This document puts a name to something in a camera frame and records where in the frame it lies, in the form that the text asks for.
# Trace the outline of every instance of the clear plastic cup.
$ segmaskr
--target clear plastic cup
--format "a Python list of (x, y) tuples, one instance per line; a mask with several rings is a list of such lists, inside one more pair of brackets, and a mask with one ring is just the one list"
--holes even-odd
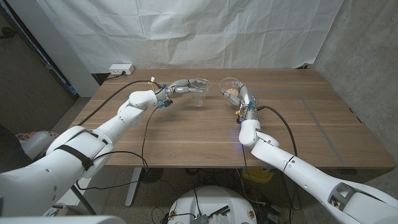
[(204, 78), (197, 78), (195, 83), (191, 83), (192, 87), (201, 90), (201, 93), (190, 93), (191, 102), (193, 106), (203, 105), (203, 101), (206, 98), (207, 91), (209, 90), (211, 84), (208, 80)]
[[(239, 81), (236, 78), (228, 77), (220, 81), (219, 86), (221, 90), (224, 90), (232, 95), (238, 96), (239, 95), (238, 83)], [(233, 104), (228, 99), (226, 99), (226, 104), (228, 106), (233, 106)]]

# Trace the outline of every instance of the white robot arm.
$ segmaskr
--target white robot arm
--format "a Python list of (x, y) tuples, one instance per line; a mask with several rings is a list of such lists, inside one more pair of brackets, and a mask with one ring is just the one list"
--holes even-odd
[(80, 178), (94, 176), (108, 161), (117, 141), (139, 124), (149, 107), (169, 106), (171, 98), (200, 92), (197, 79), (178, 80), (160, 90), (135, 91), (115, 117), (89, 130), (75, 126), (62, 133), (46, 156), (31, 165), (0, 174), (0, 217), (36, 216), (55, 204)]
[(364, 184), (337, 179), (279, 148), (273, 137), (259, 132), (256, 99), (245, 90), (239, 92), (243, 100), (225, 91), (222, 94), (242, 111), (239, 141), (252, 149), (256, 158), (274, 166), (296, 184), (314, 196), (340, 223), (396, 223), (398, 200)]

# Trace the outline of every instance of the table top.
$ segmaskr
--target table top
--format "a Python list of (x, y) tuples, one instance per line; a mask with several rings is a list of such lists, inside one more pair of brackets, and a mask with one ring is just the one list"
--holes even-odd
[[(258, 106), (277, 110), (289, 124), (299, 158), (318, 168), (391, 169), (396, 163), (370, 131), (356, 118), (332, 87), (311, 69), (288, 70), (135, 70), (132, 75), (106, 81), (77, 116), (72, 126), (88, 116), (108, 96), (134, 80), (156, 77), (160, 84), (183, 78), (205, 78), (211, 82), (203, 106), (190, 105), (190, 96), (173, 99), (169, 108), (158, 109), (149, 121), (144, 158), (149, 167), (244, 167), (239, 143), (235, 106), (228, 106), (219, 82), (226, 77), (242, 81), (253, 92)], [(115, 116), (133, 91), (149, 90), (146, 83), (133, 84), (118, 93), (84, 127), (95, 129)], [(146, 122), (128, 130), (115, 145), (115, 151), (141, 154)], [(271, 111), (258, 112), (261, 132), (276, 138), (280, 148), (294, 153), (283, 122)], [(268, 167), (244, 148), (247, 165)], [(113, 154), (109, 166), (142, 167), (134, 155)]]

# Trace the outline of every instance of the power strip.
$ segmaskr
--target power strip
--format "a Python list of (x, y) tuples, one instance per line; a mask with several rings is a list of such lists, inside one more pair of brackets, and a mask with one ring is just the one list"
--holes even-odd
[(109, 71), (111, 71), (112, 75), (121, 75), (122, 72), (126, 72), (125, 75), (131, 75), (134, 71), (134, 66), (132, 64), (113, 64)]

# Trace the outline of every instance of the white backdrop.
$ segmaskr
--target white backdrop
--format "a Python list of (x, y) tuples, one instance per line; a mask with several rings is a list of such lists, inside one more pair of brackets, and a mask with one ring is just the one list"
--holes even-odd
[(91, 73), (313, 63), (343, 0), (37, 0)]

